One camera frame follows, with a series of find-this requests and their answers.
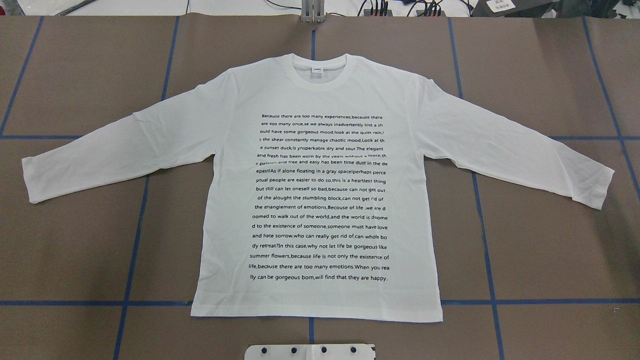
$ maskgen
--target blue tape line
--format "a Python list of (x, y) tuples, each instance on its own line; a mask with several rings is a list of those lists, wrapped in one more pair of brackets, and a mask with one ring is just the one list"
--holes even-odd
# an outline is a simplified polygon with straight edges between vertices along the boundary
[(620, 138), (617, 136), (550, 136), (554, 140), (616, 140)]
[(80, 135), (2, 135), (0, 139), (14, 140), (75, 140)]
[(493, 273), (491, 270), (491, 259), (489, 258), (489, 245), (486, 241), (486, 231), (484, 229), (484, 216), (482, 214), (482, 205), (480, 203), (480, 191), (478, 190), (477, 175), (475, 172), (471, 172), (471, 178), (474, 182), (474, 193), (476, 195), (476, 209), (478, 216), (480, 217), (480, 227), (482, 229), (482, 243), (484, 246), (484, 265), (486, 267), (486, 277), (489, 282), (489, 296), (491, 296), (492, 311), (493, 311), (493, 325), (495, 327), (495, 337), (498, 343), (498, 355), (500, 360), (504, 360), (504, 349), (502, 346), (502, 332), (500, 331), (500, 319), (498, 317), (498, 307), (495, 302), (495, 288), (493, 287)]
[(631, 159), (629, 158), (629, 153), (627, 152), (627, 146), (625, 145), (625, 141), (622, 137), (622, 132), (620, 131), (620, 126), (618, 124), (618, 119), (616, 118), (616, 113), (613, 111), (613, 105), (611, 104), (611, 99), (609, 98), (607, 87), (605, 86), (604, 80), (602, 79), (602, 73), (600, 72), (600, 67), (598, 66), (598, 60), (596, 59), (596, 54), (593, 51), (593, 44), (591, 43), (591, 35), (589, 34), (589, 27), (587, 26), (587, 18), (584, 16), (582, 17), (582, 26), (584, 27), (584, 34), (587, 38), (587, 45), (589, 46), (589, 52), (591, 53), (591, 61), (593, 61), (593, 66), (595, 67), (596, 75), (598, 76), (598, 81), (600, 82), (600, 88), (602, 88), (604, 99), (607, 102), (607, 107), (609, 108), (609, 114), (611, 115), (613, 126), (616, 128), (616, 134), (618, 134), (620, 147), (622, 148), (622, 153), (625, 156), (625, 161), (627, 162), (627, 167), (629, 169), (629, 173), (631, 174), (631, 180), (633, 181), (634, 188), (636, 189), (636, 195), (638, 197), (638, 200), (640, 200), (640, 186), (638, 186), (636, 172), (634, 171), (634, 167), (631, 164)]
[(29, 64), (29, 59), (31, 58), (31, 53), (33, 52), (33, 48), (36, 45), (36, 40), (38, 40), (38, 34), (40, 34), (40, 28), (42, 28), (43, 21), (44, 21), (44, 16), (41, 16), (40, 21), (38, 21), (38, 27), (36, 28), (36, 32), (33, 34), (33, 39), (31, 40), (31, 46), (29, 46), (29, 51), (27, 52), (27, 56), (24, 59), (24, 63), (22, 64), (22, 69), (20, 69), (18, 80), (15, 82), (15, 87), (13, 88), (13, 93), (11, 94), (9, 105), (7, 105), (6, 107), (6, 112), (4, 113), (2, 124), (0, 125), (0, 135), (4, 133), (4, 127), (6, 127), (6, 122), (7, 120), (9, 120), (9, 114), (11, 113), (11, 108), (13, 107), (15, 96), (18, 94), (18, 89), (20, 88), (22, 77), (24, 76), (25, 70), (27, 70), (27, 65)]
[[(441, 300), (443, 306), (487, 306), (492, 300)], [(585, 298), (585, 299), (503, 299), (496, 305), (563, 305), (563, 304), (640, 304), (640, 298)], [(191, 306), (193, 301), (171, 300), (0, 300), (0, 306)], [(310, 320), (310, 335), (313, 334)]]
[(498, 305), (562, 305), (562, 304), (640, 304), (638, 299), (511, 299), (496, 300)]
[(309, 318), (309, 343), (316, 343), (316, 330), (314, 328), (314, 318)]
[(122, 306), (122, 301), (0, 300), (0, 306)]
[(453, 22), (451, 18), (448, 17), (447, 21), (449, 22), (449, 37), (451, 38), (451, 52), (453, 53), (453, 67), (456, 70), (456, 81), (458, 82), (458, 97), (463, 99), (462, 95), (462, 80), (460, 79), (460, 68), (458, 67), (458, 54), (456, 52), (456, 40), (453, 36)]
[(129, 264), (129, 275), (127, 276), (127, 287), (124, 292), (124, 304), (122, 313), (120, 314), (120, 326), (118, 327), (118, 336), (113, 351), (113, 360), (118, 360), (120, 356), (120, 345), (122, 344), (122, 335), (124, 334), (124, 325), (127, 319), (127, 308), (129, 296), (131, 295), (131, 284), (133, 283), (133, 273), (136, 269), (136, 258), (138, 257), (138, 247), (140, 245), (140, 234), (142, 233), (142, 219), (145, 216), (145, 208), (147, 207), (147, 195), (149, 191), (149, 175), (145, 179), (145, 190), (142, 193), (142, 204), (140, 205), (140, 215), (138, 215), (138, 227), (136, 228), (136, 239), (133, 242), (133, 251), (131, 252), (131, 263)]
[[(460, 99), (464, 99), (462, 92), (462, 81), (460, 79), (460, 69), (458, 67), (458, 54), (456, 50), (456, 42), (453, 34), (453, 22), (448, 17), (449, 36), (451, 38), (451, 51), (453, 53), (453, 65), (456, 70), (456, 81), (458, 82), (458, 94)], [(495, 327), (495, 339), (498, 345), (498, 355), (500, 360), (504, 360), (504, 347), (502, 346), (502, 332), (500, 331), (500, 318), (498, 317), (498, 306), (495, 303), (495, 289), (493, 288), (493, 274), (491, 271), (491, 260), (489, 258), (489, 246), (486, 241), (486, 231), (484, 230), (484, 216), (482, 214), (482, 205), (480, 204), (480, 193), (478, 190), (477, 176), (475, 172), (471, 172), (471, 178), (474, 183), (474, 193), (476, 195), (476, 208), (480, 218), (480, 226), (482, 229), (482, 241), (484, 246), (484, 265), (486, 268), (486, 278), (489, 284), (489, 295), (491, 296), (491, 308), (493, 312), (493, 326)]]
[(128, 306), (191, 306), (193, 301), (129, 301)]
[(142, 233), (142, 219), (145, 216), (147, 207), (147, 195), (149, 193), (150, 176), (145, 177), (145, 190), (142, 193), (142, 204), (140, 205), (140, 214), (138, 215), (138, 227), (136, 228), (136, 239), (133, 242), (133, 251), (131, 252), (131, 263), (129, 264), (129, 276), (127, 277), (127, 287), (124, 293), (124, 301), (129, 301), (131, 295), (131, 284), (133, 283), (133, 272), (136, 269), (136, 258), (138, 256), (138, 247), (140, 245), (140, 234)]
[(169, 75), (171, 74), (171, 64), (173, 62), (173, 51), (175, 50), (175, 39), (178, 35), (178, 25), (180, 24), (180, 17), (175, 17), (175, 24), (173, 25), (173, 38), (171, 39), (171, 49), (169, 50), (169, 61), (166, 64), (166, 74), (164, 75), (164, 86), (162, 89), (162, 100), (166, 99), (166, 89), (169, 87)]
[(124, 323), (127, 319), (127, 306), (122, 307), (122, 313), (120, 314), (120, 325), (118, 326), (118, 337), (116, 338), (116, 346), (113, 349), (113, 360), (118, 360), (120, 357), (120, 345), (122, 344), (122, 334), (124, 334)]
[(316, 30), (311, 31), (311, 60), (316, 59)]
[(443, 306), (491, 305), (491, 300), (441, 300)]

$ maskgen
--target metal bracket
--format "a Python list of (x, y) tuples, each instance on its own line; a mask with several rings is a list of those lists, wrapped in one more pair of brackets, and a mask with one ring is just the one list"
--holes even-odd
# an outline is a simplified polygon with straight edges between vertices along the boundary
[(376, 360), (372, 344), (252, 345), (244, 360)]
[(324, 0), (302, 0), (302, 22), (324, 22)]

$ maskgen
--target sticker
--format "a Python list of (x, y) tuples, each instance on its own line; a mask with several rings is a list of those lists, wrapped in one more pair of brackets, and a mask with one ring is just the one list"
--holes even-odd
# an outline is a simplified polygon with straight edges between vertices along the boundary
[(489, 6), (489, 9), (495, 13), (516, 8), (511, 0), (487, 0), (486, 4)]

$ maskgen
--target white long-sleeve t-shirt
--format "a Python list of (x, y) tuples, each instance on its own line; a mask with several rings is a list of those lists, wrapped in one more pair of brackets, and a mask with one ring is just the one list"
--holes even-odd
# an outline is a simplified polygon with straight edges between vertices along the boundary
[(193, 316), (442, 321), (424, 156), (595, 209), (613, 175), (348, 54), (229, 69), (22, 164), (35, 204), (212, 154)]

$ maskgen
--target cable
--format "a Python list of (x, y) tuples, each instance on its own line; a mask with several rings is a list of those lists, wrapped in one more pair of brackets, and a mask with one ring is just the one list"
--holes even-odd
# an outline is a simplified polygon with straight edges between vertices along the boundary
[(415, 8), (415, 6), (416, 6), (416, 5), (418, 5), (418, 3), (423, 3), (423, 4), (424, 4), (424, 6), (425, 6), (424, 10), (425, 10), (425, 11), (427, 10), (427, 8), (426, 8), (426, 6), (427, 6), (427, 2), (426, 2), (425, 0), (418, 0), (418, 1), (416, 1), (415, 3), (413, 3), (413, 5), (411, 5), (411, 8), (409, 9), (409, 12), (408, 12), (408, 13), (406, 13), (406, 16), (407, 16), (407, 17), (409, 17), (409, 15), (411, 15), (411, 11), (413, 10), (413, 8)]
[(358, 10), (358, 15), (356, 15), (356, 16), (360, 16), (360, 13), (362, 12), (362, 8), (364, 8), (364, 4), (366, 4), (366, 3), (367, 3), (367, 0), (362, 1), (362, 5), (360, 5), (360, 10)]
[(418, 3), (422, 3), (424, 4), (424, 11), (422, 12), (422, 14), (418, 15), (418, 16), (440, 16), (440, 14), (442, 14), (442, 6), (440, 6), (440, 3), (443, 0), (440, 0), (439, 2), (435, 2), (435, 0), (431, 1), (431, 2), (426, 2), (425, 0), (418, 0), (415, 3), (413, 3), (413, 5), (411, 5), (411, 8), (409, 9), (409, 12), (406, 14), (406, 16), (408, 17), (409, 15), (411, 15), (411, 11), (413, 11), (413, 8), (418, 4)]
[(471, 17), (471, 10), (474, 9), (473, 6), (471, 6), (471, 2), (469, 0), (465, 1), (465, 0), (460, 0), (462, 1), (463, 4), (465, 4), (467, 6), (467, 10), (469, 10), (469, 17)]
[(265, 0), (265, 1), (266, 1), (267, 3), (269, 3), (269, 4), (272, 4), (272, 5), (275, 5), (275, 6), (279, 6), (279, 7), (281, 7), (281, 8), (285, 8), (285, 9), (296, 9), (296, 10), (302, 10), (302, 8), (297, 8), (297, 7), (295, 7), (295, 6), (284, 6), (284, 5), (276, 4), (276, 3), (274, 3), (274, 2), (272, 2), (272, 1), (270, 1), (270, 0)]
[[(81, 3), (79, 3), (79, 4), (75, 5), (75, 6), (71, 6), (70, 8), (68, 8), (68, 9), (66, 9), (66, 10), (62, 10), (61, 12), (57, 13), (57, 14), (56, 14), (56, 16), (67, 15), (67, 14), (69, 14), (69, 13), (72, 13), (72, 12), (74, 12), (74, 11), (76, 11), (76, 10), (80, 9), (81, 7), (83, 7), (83, 6), (85, 6), (85, 5), (89, 5), (89, 4), (91, 4), (91, 3), (92, 3), (92, 2), (94, 2), (94, 1), (95, 1), (95, 0), (84, 0), (83, 2), (81, 2)], [(20, 4), (18, 4), (18, 9), (19, 9), (19, 11), (20, 11), (20, 12), (23, 12), (23, 11), (22, 11), (22, 8), (20, 7)]]

